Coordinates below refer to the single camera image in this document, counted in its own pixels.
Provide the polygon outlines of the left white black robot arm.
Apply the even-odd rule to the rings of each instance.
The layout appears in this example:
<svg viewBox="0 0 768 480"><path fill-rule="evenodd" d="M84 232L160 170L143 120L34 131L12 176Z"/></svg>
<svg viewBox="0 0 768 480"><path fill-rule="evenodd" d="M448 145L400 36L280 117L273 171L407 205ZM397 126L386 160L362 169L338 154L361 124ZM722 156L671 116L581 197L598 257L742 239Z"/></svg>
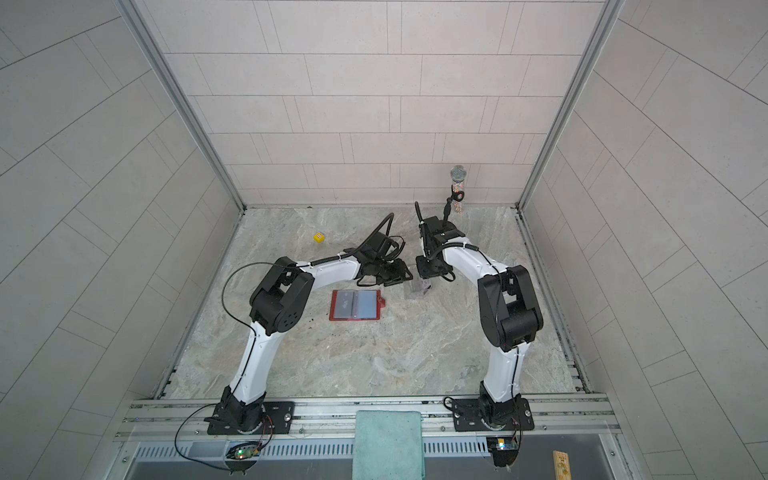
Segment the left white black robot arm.
<svg viewBox="0 0 768 480"><path fill-rule="evenodd" d="M313 290L371 277L391 286L413 278L400 258L405 241L375 231L358 246L308 262L281 257L270 264L249 299L250 333L235 377L225 387L208 423L209 434L249 434L267 425L267 378L283 336L301 319Z"/></svg>

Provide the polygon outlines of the clear case with credit cards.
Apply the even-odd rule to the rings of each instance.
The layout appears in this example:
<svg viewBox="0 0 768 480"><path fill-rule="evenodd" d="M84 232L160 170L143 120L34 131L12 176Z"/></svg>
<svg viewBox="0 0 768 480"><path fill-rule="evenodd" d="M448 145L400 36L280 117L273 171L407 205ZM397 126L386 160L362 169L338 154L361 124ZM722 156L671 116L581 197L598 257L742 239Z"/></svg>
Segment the clear case with credit cards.
<svg viewBox="0 0 768 480"><path fill-rule="evenodd" d="M405 282L403 287L406 300L419 300L430 292L432 283L429 279L414 277L412 280Z"/></svg>

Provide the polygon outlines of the red leather card holder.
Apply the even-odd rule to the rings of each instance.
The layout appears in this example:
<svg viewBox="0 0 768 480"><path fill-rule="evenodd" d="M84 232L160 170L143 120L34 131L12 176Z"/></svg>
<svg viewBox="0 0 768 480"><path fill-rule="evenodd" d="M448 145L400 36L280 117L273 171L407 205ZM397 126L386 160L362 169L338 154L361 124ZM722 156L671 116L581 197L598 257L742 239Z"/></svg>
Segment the red leather card holder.
<svg viewBox="0 0 768 480"><path fill-rule="evenodd" d="M329 312L330 321L379 320L386 300L380 290L334 290Z"/></svg>

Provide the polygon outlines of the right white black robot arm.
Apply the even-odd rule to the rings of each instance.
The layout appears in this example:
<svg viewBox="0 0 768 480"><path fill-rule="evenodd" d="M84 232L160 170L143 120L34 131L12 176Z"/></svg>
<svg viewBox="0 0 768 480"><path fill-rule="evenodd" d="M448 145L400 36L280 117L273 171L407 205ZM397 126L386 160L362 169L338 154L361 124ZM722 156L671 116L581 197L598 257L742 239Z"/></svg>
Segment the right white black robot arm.
<svg viewBox="0 0 768 480"><path fill-rule="evenodd" d="M543 328L543 315L529 271L488 257L453 223L436 216L419 220L423 254L419 276L456 279L458 273L477 287L479 319L491 345L488 369L475 399L446 397L458 431L530 431L528 401L521 394L525 355Z"/></svg>

